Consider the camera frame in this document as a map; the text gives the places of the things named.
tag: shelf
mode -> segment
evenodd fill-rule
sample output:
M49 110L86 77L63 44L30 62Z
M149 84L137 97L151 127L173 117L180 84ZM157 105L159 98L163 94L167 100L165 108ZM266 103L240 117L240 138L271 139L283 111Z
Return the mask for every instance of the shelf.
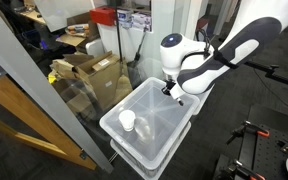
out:
M143 12L143 13L151 13L151 10L150 10L149 6L142 6L142 5L133 4L132 7L134 7L134 8L127 8L127 7L123 7L123 6L119 6L118 8L120 8L120 9L128 9L128 10L131 10L131 11L138 11L138 12Z

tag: wooden frame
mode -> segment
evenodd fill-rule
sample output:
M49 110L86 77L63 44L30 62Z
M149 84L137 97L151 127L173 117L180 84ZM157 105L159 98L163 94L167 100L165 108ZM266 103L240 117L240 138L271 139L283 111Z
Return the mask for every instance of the wooden frame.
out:
M80 157L81 149L7 77L0 77L0 104L49 142L19 133L0 121L0 131L20 142L94 170L96 164Z

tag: stacked plastic bins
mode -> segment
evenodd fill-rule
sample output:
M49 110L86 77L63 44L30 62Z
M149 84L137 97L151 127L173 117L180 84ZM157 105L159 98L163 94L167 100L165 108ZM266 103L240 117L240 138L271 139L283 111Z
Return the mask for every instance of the stacked plastic bins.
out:
M191 127L189 119L199 105L196 96L184 95L180 106L161 92L165 82L149 78L100 120L113 138L112 148L144 179L158 179ZM119 114L131 110L132 131L124 131Z

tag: cardboard box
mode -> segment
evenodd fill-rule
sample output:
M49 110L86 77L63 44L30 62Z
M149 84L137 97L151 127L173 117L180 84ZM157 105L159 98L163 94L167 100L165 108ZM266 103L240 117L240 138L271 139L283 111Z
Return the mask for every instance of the cardboard box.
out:
M96 111L88 99L88 96L81 92L74 98L69 100L66 105L71 109L74 114L80 114L82 118L86 121L94 119L96 116Z
M107 66L114 64L117 61L119 61L119 57L117 55L110 55L109 57L101 60L92 67L95 71L100 71L102 69L105 69Z
M115 59L110 65L98 71L93 69L93 65L110 56ZM112 56L112 52L108 52L74 67L74 69L86 85L92 86L103 111L114 105L117 81L121 76L120 63L118 58L116 59L116 55ZM124 72L128 76L126 63L124 63Z
M91 59L94 59L94 56L92 55L86 55L86 54L63 54L65 61L70 63L73 66L78 66L80 64L83 64Z
M66 79L77 78L75 73L73 72L74 66L62 59L53 60L52 67L63 78L66 78Z
M90 34L87 38L63 34L62 36L57 38L56 41L75 46L77 51L80 51L80 52L86 54L85 45L100 37L99 31L97 28L97 24L94 23L90 19L89 13L83 13L83 14L80 14L80 15L77 15L77 16L74 16L74 17L67 19L67 25L68 26L74 25L74 24L84 24L84 23L89 24Z
M91 94L81 80L61 79L54 82L52 86L73 113L80 113L85 120L94 119L97 115L93 97L90 97Z

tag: floor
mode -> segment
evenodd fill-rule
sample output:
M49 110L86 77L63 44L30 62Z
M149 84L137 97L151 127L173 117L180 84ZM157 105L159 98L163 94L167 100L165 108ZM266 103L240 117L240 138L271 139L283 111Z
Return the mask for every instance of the floor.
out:
M220 44L216 38L212 43ZM288 77L288 28L259 53L254 61L267 65L279 64L277 74ZM288 86L265 79L262 72L258 74L264 83L288 104ZM231 158L237 157L241 140L237 139L229 146L225 145L225 141L229 138L230 131L247 118L253 104L288 115L288 108L262 84L250 67L241 66L221 77L199 115L191 118L192 127L188 135L160 179L211 179L216 160L221 153ZM1 107L0 119L19 131L38 136ZM109 148L108 141L101 145ZM115 170L111 174L100 168L90 171L27 147L0 133L1 180L141 179L120 157L114 160L113 166Z

